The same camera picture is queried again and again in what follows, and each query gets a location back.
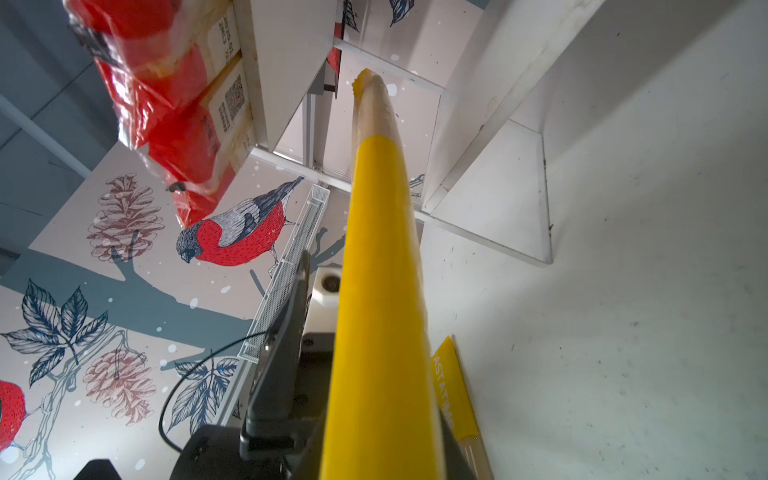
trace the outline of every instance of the white wire rack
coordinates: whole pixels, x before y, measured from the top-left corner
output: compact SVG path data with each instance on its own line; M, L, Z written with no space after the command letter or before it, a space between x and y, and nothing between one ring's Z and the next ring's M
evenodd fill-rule
M317 227L326 211L329 195L330 190L327 188L317 184L312 186L304 208L299 215L299 223L293 228L283 252L283 258L280 259L270 285L266 288L264 298L261 300L253 323L248 330L248 335L268 329L286 302L290 295L296 269L299 267L301 253L308 250L315 239ZM258 363L259 351L265 341L266 337L263 335L246 340L240 347L240 353L237 356L243 360Z

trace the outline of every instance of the mural wall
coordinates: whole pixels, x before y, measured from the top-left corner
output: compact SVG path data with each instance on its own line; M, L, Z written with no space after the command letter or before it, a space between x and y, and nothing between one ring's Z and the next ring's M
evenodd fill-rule
M311 183L250 158L214 214L182 231L170 194L116 144L0 279L0 479L73 478L93 458L168 478L170 388L247 333ZM349 198L333 192L313 267L341 264ZM179 389L166 428L210 422L232 349Z

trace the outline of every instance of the bird illustration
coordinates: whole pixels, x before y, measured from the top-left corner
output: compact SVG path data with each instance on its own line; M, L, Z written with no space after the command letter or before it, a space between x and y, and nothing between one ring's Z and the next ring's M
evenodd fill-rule
M189 263L193 258L223 266L248 263L270 251L277 267L275 241L285 225L288 197L303 177L286 182L278 188L244 200L223 214L201 220L182 230L176 242L176 251Z
M13 443L26 415L22 389L0 380L0 452Z

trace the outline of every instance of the bird wing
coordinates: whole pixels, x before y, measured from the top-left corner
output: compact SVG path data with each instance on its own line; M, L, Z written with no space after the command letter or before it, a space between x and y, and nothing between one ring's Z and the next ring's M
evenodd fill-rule
M260 208L253 199L243 200L223 214L210 219L221 227L219 247L234 245L251 235L259 224Z

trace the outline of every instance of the transparent plastic wrapper end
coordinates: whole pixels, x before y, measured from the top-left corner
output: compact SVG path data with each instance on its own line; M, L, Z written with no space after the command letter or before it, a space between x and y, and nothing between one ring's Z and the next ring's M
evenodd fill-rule
M64 0L118 116L183 227L211 214L255 144L230 0Z

